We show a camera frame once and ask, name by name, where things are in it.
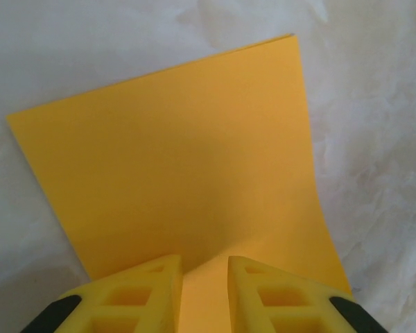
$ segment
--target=orange paper sheet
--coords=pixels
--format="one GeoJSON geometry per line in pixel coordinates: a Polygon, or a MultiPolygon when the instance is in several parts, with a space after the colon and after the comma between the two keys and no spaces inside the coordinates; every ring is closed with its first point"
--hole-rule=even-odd
{"type": "Polygon", "coordinates": [[[349,291],[281,37],[8,116],[92,279],[184,258],[180,332],[230,332],[227,256],[349,291]]]}

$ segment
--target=white fabric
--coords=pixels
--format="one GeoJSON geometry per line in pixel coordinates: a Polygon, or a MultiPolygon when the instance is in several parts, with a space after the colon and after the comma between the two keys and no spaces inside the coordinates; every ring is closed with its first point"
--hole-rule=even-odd
{"type": "Polygon", "coordinates": [[[354,293],[416,332],[416,0],[0,0],[0,332],[87,280],[4,116],[285,33],[354,293]]]}

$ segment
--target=yellow plastic object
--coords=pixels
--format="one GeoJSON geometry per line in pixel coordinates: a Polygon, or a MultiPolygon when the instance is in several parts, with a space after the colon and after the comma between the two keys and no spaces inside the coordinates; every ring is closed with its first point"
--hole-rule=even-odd
{"type": "Polygon", "coordinates": [[[92,279],[182,255],[181,333],[230,330],[229,255],[349,291],[315,191],[295,36],[8,122],[92,279]]]}
{"type": "Polygon", "coordinates": [[[245,257],[228,265],[232,333],[355,333],[329,301],[349,294],[245,257]]]}
{"type": "Polygon", "coordinates": [[[181,257],[162,257],[68,291],[82,301],[55,333],[177,332],[181,292],[181,257]]]}

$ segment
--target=white surface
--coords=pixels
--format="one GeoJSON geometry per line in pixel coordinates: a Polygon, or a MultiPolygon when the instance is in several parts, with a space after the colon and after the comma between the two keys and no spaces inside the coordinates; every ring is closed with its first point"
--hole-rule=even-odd
{"type": "Polygon", "coordinates": [[[285,33],[355,295],[416,332],[416,0],[0,0],[0,332],[86,280],[4,116],[285,33]]]}

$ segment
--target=white tablecloth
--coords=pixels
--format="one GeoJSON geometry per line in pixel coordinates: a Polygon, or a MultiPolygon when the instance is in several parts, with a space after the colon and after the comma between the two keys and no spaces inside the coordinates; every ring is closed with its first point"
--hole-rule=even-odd
{"type": "Polygon", "coordinates": [[[416,0],[0,0],[0,332],[87,280],[4,116],[285,33],[354,294],[416,332],[416,0]]]}

